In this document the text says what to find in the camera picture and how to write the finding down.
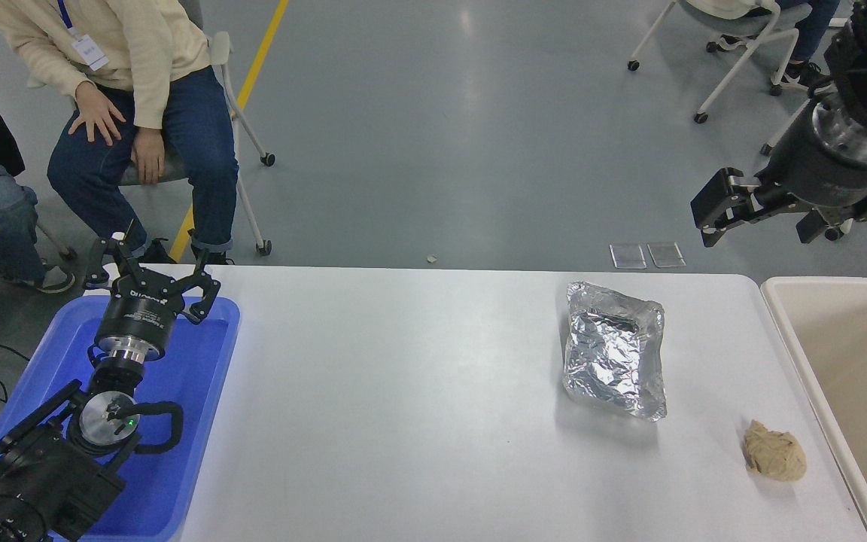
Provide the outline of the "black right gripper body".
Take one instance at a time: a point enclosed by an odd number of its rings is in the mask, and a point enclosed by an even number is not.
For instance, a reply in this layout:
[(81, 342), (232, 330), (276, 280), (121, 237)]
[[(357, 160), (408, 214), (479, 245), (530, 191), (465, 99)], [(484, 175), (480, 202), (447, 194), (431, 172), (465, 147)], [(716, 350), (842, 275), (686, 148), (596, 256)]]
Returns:
[(763, 182), (813, 206), (860, 202), (867, 196), (867, 128), (837, 109), (802, 110), (771, 152)]

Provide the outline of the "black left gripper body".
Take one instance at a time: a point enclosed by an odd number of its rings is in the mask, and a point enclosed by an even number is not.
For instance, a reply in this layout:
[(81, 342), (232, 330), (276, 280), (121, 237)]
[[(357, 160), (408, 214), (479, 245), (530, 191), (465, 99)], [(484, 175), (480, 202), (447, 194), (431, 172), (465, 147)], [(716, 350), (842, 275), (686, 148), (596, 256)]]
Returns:
[(114, 281), (94, 343), (107, 353), (133, 348), (144, 356), (164, 356), (181, 312), (181, 296), (165, 295), (167, 285), (133, 276)]

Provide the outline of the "person's left hand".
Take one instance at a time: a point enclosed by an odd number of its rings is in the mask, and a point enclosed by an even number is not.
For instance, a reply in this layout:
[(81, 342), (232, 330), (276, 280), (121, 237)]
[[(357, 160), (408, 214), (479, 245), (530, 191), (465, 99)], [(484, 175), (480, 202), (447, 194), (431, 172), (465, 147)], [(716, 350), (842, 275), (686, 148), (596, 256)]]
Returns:
[(158, 183), (166, 172), (166, 151), (162, 130), (140, 126), (133, 141), (131, 159), (140, 184)]

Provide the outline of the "person's right hand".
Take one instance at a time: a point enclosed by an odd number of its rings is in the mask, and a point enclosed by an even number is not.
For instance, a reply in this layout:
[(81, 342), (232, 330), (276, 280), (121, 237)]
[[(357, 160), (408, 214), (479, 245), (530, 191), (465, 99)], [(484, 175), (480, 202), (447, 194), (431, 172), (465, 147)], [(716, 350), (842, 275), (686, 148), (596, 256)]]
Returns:
[(118, 126), (125, 123), (125, 117), (113, 102), (92, 82), (81, 82), (73, 95), (77, 114), (68, 128), (68, 136), (73, 136), (80, 128), (86, 134), (87, 143), (103, 141), (111, 147), (121, 136)]

